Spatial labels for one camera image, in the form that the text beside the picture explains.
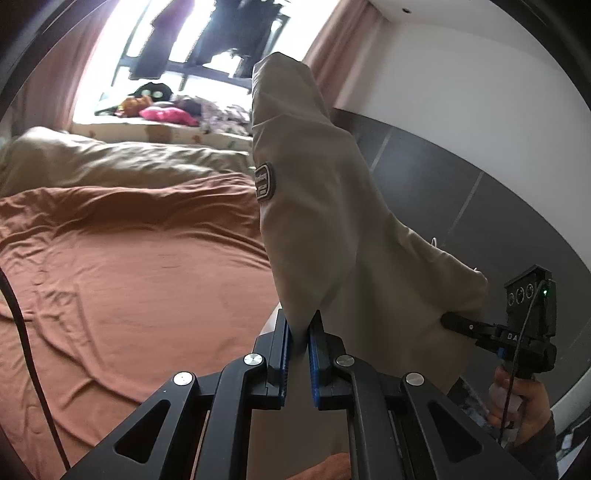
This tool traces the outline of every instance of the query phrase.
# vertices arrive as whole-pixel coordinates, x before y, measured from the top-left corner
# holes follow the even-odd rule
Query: white wall
[[[337,106],[481,168],[591,268],[591,112],[555,62],[526,52],[450,28],[384,22]],[[589,398],[591,370],[554,407],[557,427]]]

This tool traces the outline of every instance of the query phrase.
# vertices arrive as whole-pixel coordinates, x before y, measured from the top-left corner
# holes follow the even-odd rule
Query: pillow
[[[219,173],[253,175],[246,152],[201,145],[107,144],[34,127],[0,155],[0,196],[40,187],[158,189]]]

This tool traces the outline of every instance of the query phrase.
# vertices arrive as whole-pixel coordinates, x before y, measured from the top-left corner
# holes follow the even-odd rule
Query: human hand
[[[495,384],[507,390],[510,376],[503,367],[497,367],[495,370]],[[516,413],[507,412],[507,421],[521,421],[515,439],[515,445],[520,445],[544,428],[550,420],[552,412],[548,393],[542,382],[516,378],[513,382],[512,393],[523,398],[523,403]],[[501,427],[503,406],[499,407],[494,403],[488,405],[490,413],[486,421],[491,426]]]
[[[350,480],[351,462],[348,453],[337,453],[328,457],[324,462],[309,468],[288,480]]]

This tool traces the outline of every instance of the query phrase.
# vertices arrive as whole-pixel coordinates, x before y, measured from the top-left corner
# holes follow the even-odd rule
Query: ceiling
[[[546,49],[490,0],[370,0],[392,22],[453,28],[485,37],[537,57],[559,69]]]

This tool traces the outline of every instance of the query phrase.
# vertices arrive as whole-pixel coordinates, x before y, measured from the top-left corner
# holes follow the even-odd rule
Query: jacket sleeve
[[[536,480],[557,480],[554,417],[550,417],[544,428],[527,442],[510,448],[509,453],[527,468]]]

